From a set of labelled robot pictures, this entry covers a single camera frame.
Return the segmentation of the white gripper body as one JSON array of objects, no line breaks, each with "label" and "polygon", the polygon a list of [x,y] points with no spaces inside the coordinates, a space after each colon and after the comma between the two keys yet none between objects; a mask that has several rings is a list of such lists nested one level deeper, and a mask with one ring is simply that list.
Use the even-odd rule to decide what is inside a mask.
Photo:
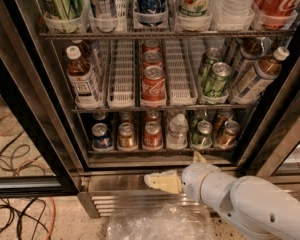
[{"label": "white gripper body", "polygon": [[219,168],[208,163],[193,163],[182,172],[181,186],[184,193],[194,201],[201,200],[201,186],[204,179]]}]

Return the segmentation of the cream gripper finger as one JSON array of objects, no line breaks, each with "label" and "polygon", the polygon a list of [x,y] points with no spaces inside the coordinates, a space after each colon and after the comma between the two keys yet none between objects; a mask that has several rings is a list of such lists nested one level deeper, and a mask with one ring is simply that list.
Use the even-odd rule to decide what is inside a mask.
[{"label": "cream gripper finger", "polygon": [[206,159],[203,157],[203,155],[198,152],[198,151],[194,151],[193,152],[193,162],[194,163],[206,163]]},{"label": "cream gripper finger", "polygon": [[182,192],[181,178],[176,170],[147,174],[144,176],[144,182],[150,188],[167,193],[180,194]]}]

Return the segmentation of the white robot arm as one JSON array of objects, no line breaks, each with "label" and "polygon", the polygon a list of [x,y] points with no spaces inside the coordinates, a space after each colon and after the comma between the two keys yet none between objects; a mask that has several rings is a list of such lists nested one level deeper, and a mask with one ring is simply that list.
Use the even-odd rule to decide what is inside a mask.
[{"label": "white robot arm", "polygon": [[231,176],[198,152],[181,174],[151,173],[144,182],[164,192],[183,192],[207,205],[250,240],[300,240],[299,200],[262,178]]}]

